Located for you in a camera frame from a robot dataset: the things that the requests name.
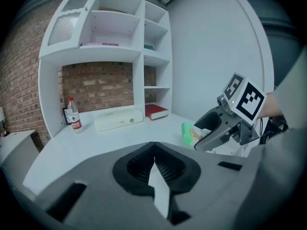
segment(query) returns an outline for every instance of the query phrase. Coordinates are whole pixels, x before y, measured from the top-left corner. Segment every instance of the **black slot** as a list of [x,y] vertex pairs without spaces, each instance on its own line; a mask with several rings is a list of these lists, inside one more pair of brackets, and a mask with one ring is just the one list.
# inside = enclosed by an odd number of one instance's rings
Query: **black slot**
[[235,164],[235,163],[228,163],[228,162],[220,162],[218,163],[219,166],[222,166],[224,168],[228,168],[235,171],[240,171],[242,168],[242,165]]
[[85,189],[86,185],[73,183],[47,210],[47,213],[54,219],[62,222]]

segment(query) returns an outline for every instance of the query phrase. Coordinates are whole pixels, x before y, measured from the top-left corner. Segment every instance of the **white cabinet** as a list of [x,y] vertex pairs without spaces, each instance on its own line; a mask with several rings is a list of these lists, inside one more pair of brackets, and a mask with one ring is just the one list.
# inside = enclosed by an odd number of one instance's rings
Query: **white cabinet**
[[[63,0],[40,50],[38,88],[50,136],[65,126],[59,104],[58,67],[95,61],[133,65],[134,106],[145,117],[145,90],[172,107],[172,45],[168,12],[145,0]],[[144,85],[144,66],[156,68],[157,85]]]

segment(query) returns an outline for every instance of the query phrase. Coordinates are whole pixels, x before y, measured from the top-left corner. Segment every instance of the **white wall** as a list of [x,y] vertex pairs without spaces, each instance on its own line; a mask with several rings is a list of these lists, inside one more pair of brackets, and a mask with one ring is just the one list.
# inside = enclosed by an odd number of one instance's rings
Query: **white wall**
[[172,0],[167,8],[173,47],[174,114],[200,118],[217,105],[216,97],[234,71],[249,77],[265,92],[273,90],[268,40],[246,0]]

